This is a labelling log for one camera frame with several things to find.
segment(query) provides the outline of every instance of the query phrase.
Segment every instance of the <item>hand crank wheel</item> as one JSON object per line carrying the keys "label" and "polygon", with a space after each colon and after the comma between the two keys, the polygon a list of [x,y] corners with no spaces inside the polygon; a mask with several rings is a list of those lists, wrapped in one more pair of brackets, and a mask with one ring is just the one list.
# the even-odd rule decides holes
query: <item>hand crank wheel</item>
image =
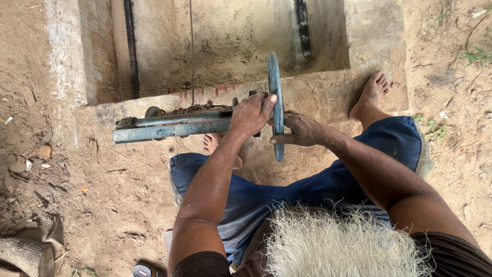
{"label": "hand crank wheel", "polygon": [[[283,135],[283,100],[282,89],[280,87],[280,73],[278,72],[278,62],[275,52],[270,52],[267,59],[268,67],[268,90],[271,94],[277,95],[277,102],[274,106],[274,125],[272,126],[273,135]],[[277,162],[283,160],[284,145],[275,144],[275,159]]]}

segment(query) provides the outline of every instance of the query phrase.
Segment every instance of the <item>sandy ground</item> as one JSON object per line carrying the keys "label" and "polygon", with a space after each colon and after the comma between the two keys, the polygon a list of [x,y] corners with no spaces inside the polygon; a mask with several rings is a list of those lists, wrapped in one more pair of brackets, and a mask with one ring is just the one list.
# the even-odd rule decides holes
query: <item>sandy ground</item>
{"label": "sandy ground", "polygon": [[[438,126],[451,126],[447,138],[429,139],[436,166],[427,181],[467,226],[482,250],[492,256],[492,119],[486,116],[492,110],[492,68],[490,64],[467,67],[467,62],[460,60],[466,48],[492,49],[492,16],[470,16],[489,7],[490,2],[419,0],[402,1],[401,5],[410,109],[400,114],[424,115],[424,125],[432,119]],[[2,0],[0,6],[0,117],[13,117],[8,124],[0,122],[4,167],[37,156],[43,139],[49,138],[46,134],[50,126],[59,120],[56,112],[64,107],[52,94],[55,83],[47,63],[50,46],[45,7],[28,0]],[[441,20],[431,19],[441,14],[445,14]],[[441,111],[449,119],[441,118]],[[303,112],[310,113],[308,107]],[[335,126],[352,136],[362,129],[351,122]],[[192,145],[198,139],[184,140],[173,152],[162,149],[162,156],[148,158],[148,162],[147,157],[139,156],[141,152],[128,147],[120,157],[128,161],[129,170],[123,174],[106,173],[116,169],[109,157],[67,150],[64,139],[55,132],[49,141],[53,147],[51,167],[35,163],[22,173],[30,179],[28,183],[2,172],[0,231],[8,233],[16,220],[33,213],[46,221],[50,214],[59,213],[65,248],[70,252],[58,276],[69,276],[73,267],[93,268],[99,276],[131,276],[131,269],[141,259],[165,268],[164,231],[172,227],[177,212],[168,189],[166,164],[176,153],[198,149]],[[292,146],[287,151],[297,157],[296,166],[270,176],[268,169],[255,168],[254,159],[245,159],[245,176],[282,185],[282,176],[289,175],[285,182],[305,177],[335,159],[318,146]],[[131,169],[133,160],[144,160],[146,167]],[[45,208],[33,190],[47,197],[48,182],[68,192],[55,194],[55,203]],[[88,186],[89,191],[80,192],[82,186]],[[12,195],[17,200],[11,203],[7,198]],[[135,230],[146,237],[145,243],[122,235]]]}

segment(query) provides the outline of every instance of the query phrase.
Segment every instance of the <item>blue shorts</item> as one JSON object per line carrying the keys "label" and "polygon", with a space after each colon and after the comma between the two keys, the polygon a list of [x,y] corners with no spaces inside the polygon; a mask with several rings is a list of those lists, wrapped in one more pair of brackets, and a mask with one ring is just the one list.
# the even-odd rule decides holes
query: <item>blue shorts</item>
{"label": "blue shorts", "polygon": [[[371,124],[354,138],[393,157],[424,177],[433,167],[429,145],[412,117],[396,116]],[[208,159],[198,153],[179,154],[169,161],[171,189],[175,204],[191,180]],[[239,266],[256,228],[280,203],[323,206],[334,211],[367,210],[390,224],[386,212],[364,193],[347,167],[336,160],[322,172],[288,186],[258,185],[232,174],[224,216],[218,232],[224,243],[227,260]]]}

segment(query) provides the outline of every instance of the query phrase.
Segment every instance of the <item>person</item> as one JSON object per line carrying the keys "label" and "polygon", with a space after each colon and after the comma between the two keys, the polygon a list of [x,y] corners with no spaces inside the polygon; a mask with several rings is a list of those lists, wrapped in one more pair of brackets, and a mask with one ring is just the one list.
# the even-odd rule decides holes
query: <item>person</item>
{"label": "person", "polygon": [[246,140],[273,124],[277,96],[265,92],[236,107],[222,139],[204,136],[209,156],[171,158],[180,208],[168,275],[492,276],[490,258],[423,180],[433,163],[418,122],[377,108],[388,91],[377,71],[349,114],[363,126],[355,138],[286,111],[292,133],[270,143],[321,145],[339,158],[287,186],[232,174]]}

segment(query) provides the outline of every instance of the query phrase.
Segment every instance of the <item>forearm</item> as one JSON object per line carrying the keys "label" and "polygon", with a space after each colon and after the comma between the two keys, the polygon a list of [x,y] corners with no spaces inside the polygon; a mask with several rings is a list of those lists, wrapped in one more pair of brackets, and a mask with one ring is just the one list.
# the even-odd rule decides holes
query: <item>forearm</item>
{"label": "forearm", "polygon": [[441,199],[438,193],[409,168],[370,146],[329,126],[322,127],[320,144],[331,150],[352,173],[369,198],[388,211],[399,201],[420,195]]}
{"label": "forearm", "polygon": [[241,136],[226,133],[188,186],[177,215],[178,220],[219,223],[225,211],[234,162],[243,143],[244,138]]}

